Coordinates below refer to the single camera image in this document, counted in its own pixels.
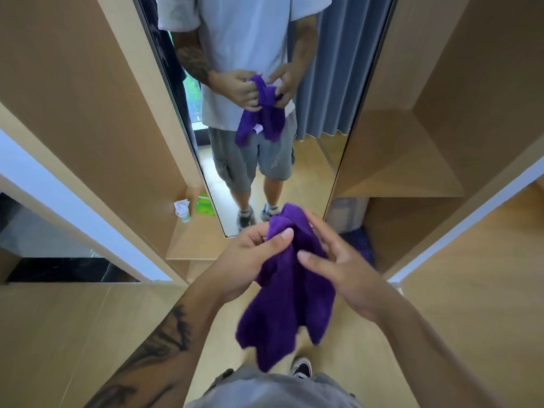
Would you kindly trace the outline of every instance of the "gray curtain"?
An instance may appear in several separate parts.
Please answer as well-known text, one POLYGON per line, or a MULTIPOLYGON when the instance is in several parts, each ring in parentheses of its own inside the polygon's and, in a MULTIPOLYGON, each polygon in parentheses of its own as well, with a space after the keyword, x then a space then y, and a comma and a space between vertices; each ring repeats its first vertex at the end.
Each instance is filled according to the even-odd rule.
MULTIPOLYGON (((299 139, 349 133, 392 1, 332 0, 318 14, 316 58, 295 97, 299 139)), ((291 26, 289 54, 294 40, 291 26)))

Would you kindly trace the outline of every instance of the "man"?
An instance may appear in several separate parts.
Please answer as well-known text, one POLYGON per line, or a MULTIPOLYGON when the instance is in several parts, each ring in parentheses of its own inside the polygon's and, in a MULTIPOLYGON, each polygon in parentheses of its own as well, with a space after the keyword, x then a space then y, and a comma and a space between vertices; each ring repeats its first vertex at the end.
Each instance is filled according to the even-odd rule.
POLYGON ((291 175, 296 133, 292 98, 317 50, 316 13, 331 0, 157 0, 159 28, 170 31, 177 57, 202 84, 202 123, 209 127, 218 175, 225 181, 239 212, 239 230, 255 223, 249 205, 257 164, 264 175, 267 203, 261 219, 280 212, 283 182, 291 175), (287 27, 294 22, 296 43, 287 62, 287 27), (260 73, 283 95, 280 139, 255 135, 242 148, 235 132, 244 110, 258 111, 257 87, 248 81, 260 73))
MULTIPOLYGON (((382 330, 421 408, 503 406, 466 370, 418 311, 357 251, 321 219, 305 213, 319 234, 329 260, 301 251, 299 261, 310 271, 329 279, 355 312, 382 330)), ((268 223, 258 224, 232 240, 86 407, 183 406, 218 310, 244 293, 264 261, 288 247, 293 239, 293 230, 288 228, 263 242, 267 229, 268 223)), ((190 406, 361 405, 333 379, 324 374, 312 377, 309 361, 299 359, 289 376, 263 374, 247 365, 237 371, 228 370, 190 406)))

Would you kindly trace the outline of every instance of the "mirror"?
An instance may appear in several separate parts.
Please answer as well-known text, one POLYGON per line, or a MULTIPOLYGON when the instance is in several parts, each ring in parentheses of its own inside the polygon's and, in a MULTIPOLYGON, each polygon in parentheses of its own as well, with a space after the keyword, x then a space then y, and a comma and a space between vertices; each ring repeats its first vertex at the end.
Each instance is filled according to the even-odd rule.
POLYGON ((225 235, 323 216, 393 0, 136 1, 225 235))

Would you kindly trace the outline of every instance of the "white t-shirt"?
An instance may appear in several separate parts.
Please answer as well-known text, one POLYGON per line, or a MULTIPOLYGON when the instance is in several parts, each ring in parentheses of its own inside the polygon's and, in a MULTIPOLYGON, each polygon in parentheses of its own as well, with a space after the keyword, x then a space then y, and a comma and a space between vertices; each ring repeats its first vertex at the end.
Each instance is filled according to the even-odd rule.
MULTIPOLYGON (((157 0, 159 28, 177 33, 199 29, 202 49, 219 72, 236 69, 268 76, 287 62, 289 21, 319 13, 331 0, 157 0)), ((236 130, 243 109, 202 86, 202 123, 236 130)), ((286 116, 295 109, 293 101, 286 116)))

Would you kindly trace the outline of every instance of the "fingernail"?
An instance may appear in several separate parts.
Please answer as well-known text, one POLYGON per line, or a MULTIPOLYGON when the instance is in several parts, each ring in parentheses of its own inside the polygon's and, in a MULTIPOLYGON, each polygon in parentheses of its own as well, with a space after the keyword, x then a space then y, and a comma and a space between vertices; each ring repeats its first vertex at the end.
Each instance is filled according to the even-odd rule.
POLYGON ((296 257, 301 262, 306 262, 309 259, 309 252, 306 252, 305 250, 299 250, 299 252, 296 254, 296 257))
POLYGON ((292 239, 295 232, 293 232, 293 229, 288 227, 281 233, 281 237, 283 239, 292 239))

